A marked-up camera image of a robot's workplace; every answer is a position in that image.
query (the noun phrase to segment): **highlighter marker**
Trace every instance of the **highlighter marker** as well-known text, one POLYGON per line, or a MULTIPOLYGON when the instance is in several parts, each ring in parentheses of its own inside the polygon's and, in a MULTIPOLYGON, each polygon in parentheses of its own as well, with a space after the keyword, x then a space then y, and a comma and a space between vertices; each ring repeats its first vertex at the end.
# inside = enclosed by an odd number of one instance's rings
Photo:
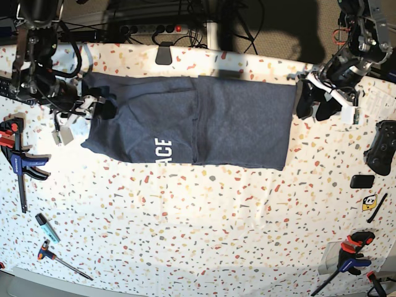
POLYGON ((45 234, 47 234, 47 236, 51 239, 53 243, 60 242, 59 237, 56 235, 55 231, 42 214, 39 213, 38 215, 36 215, 36 220, 40 224, 41 229, 44 230, 45 234))

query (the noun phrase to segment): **speckled white tabletop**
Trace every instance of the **speckled white tabletop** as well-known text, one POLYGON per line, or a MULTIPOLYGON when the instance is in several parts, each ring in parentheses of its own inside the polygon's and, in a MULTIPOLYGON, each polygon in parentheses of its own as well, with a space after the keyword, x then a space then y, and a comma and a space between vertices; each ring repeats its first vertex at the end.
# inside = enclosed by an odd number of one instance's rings
MULTIPOLYGON (((9 75, 15 49, 0 48, 9 75)), ((156 46, 85 45, 85 71, 121 76, 218 75, 294 84, 300 62, 206 49, 171 48, 173 64, 155 64, 156 46)), ((58 69, 70 71, 74 55, 60 46, 58 69)), ((365 77, 365 93, 379 88, 393 97, 396 85, 365 77)), ((51 154, 45 182, 25 178, 28 213, 20 211, 16 175, 0 156, 0 262, 69 282, 145 296, 308 296, 327 275, 317 268, 326 244, 374 228, 363 252, 372 260, 362 276, 338 276, 321 295, 371 287, 365 274, 379 270, 395 242, 395 174, 376 175, 374 187, 350 189, 355 174, 373 174, 363 152, 376 120, 346 126, 338 116, 316 122, 293 118, 288 158, 281 171, 236 166, 126 164, 83 149, 89 123, 73 127, 76 140, 55 146, 46 108, 0 98, 0 117, 25 114, 24 145, 51 154), (372 224, 364 197, 388 192, 372 224), (43 213, 61 238, 51 250, 91 275, 90 282, 57 262, 37 260, 45 238, 35 220, 43 213)))

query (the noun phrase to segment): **smartphone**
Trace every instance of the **smartphone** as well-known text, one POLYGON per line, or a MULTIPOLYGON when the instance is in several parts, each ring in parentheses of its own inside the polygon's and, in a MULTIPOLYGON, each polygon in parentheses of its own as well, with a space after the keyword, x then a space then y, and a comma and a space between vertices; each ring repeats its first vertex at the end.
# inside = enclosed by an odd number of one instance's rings
POLYGON ((371 189, 374 175, 354 175, 351 179, 352 189, 371 189))

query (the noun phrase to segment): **folded shirt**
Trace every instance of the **folded shirt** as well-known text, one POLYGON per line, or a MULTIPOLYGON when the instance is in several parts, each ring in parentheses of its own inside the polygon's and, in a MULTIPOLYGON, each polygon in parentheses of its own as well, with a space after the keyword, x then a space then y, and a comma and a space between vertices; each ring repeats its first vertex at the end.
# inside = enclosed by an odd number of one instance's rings
POLYGON ((296 87, 214 77, 116 77, 113 119, 94 118, 83 147, 129 163, 285 166, 296 87))

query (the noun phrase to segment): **yellow sticker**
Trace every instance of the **yellow sticker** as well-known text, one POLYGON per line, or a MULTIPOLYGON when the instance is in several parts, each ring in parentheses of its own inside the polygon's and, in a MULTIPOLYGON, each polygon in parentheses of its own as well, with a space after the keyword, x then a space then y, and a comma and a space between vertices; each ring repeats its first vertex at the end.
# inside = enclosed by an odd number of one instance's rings
POLYGON ((363 199, 363 211, 374 209, 377 206, 377 194, 367 196, 363 199))

